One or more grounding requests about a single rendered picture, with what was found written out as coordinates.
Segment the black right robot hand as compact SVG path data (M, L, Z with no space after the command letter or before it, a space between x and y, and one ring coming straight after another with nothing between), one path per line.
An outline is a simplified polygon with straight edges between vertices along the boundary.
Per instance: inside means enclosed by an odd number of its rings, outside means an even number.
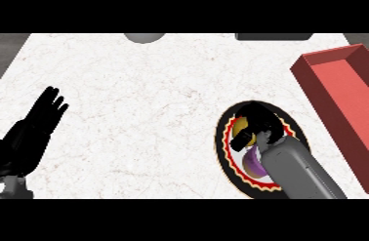
M247 120L248 126L241 129L231 141L231 147L241 151L253 137L261 132L270 132L269 144L273 144L284 136L284 126L275 113L256 101L242 106L236 117Z

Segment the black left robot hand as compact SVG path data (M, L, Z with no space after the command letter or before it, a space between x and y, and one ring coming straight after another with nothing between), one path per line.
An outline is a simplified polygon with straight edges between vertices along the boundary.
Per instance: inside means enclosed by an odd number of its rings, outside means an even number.
M47 87L27 117L15 123L0 140L0 178L24 177L37 168L67 109L68 104L59 96L59 89Z

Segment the yellow lemon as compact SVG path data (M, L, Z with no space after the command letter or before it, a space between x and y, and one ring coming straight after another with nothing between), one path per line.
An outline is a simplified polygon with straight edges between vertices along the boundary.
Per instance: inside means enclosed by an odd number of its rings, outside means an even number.
M232 126L232 136L236 137L241 130L245 129L248 127L248 121L247 121L247 118L245 117L239 117L233 123L233 126ZM250 133L251 135L251 139L248 140L247 142L247 145L251 146L254 143L256 143L256 134L254 133Z

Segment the black red patterned plate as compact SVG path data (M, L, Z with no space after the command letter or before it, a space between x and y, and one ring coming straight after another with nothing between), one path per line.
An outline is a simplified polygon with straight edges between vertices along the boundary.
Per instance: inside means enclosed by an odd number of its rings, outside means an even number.
M233 105L222 114L216 126L216 154L217 161L222 166L223 172L236 186L236 188L245 193L250 198L254 199L287 199L287 195L270 178L254 179L242 168L242 157L248 148L244 148L239 152L233 151L229 143L232 140L232 128L238 118L235 117L239 109L250 103L244 101ZM288 113L273 104L263 102L261 105L276 114L279 121L284 125L284 133L295 137L306 148L310 148L307 138L303 130L288 115Z

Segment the red cardboard box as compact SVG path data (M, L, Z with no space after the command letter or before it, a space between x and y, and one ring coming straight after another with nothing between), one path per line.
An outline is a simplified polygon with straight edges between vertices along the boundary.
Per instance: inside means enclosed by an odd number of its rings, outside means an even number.
M290 70L369 194L369 50L354 44L303 54Z

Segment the dark grey flat object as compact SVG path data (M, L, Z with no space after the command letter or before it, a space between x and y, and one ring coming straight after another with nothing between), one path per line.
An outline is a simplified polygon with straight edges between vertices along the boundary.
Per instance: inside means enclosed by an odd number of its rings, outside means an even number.
M313 33L235 33L239 41L304 41Z

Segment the grey round object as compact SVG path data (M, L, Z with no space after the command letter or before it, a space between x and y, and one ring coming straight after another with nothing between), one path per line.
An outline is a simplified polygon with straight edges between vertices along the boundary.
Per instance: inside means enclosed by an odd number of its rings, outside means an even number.
M163 33L126 33L127 39L139 44L155 42L164 36Z

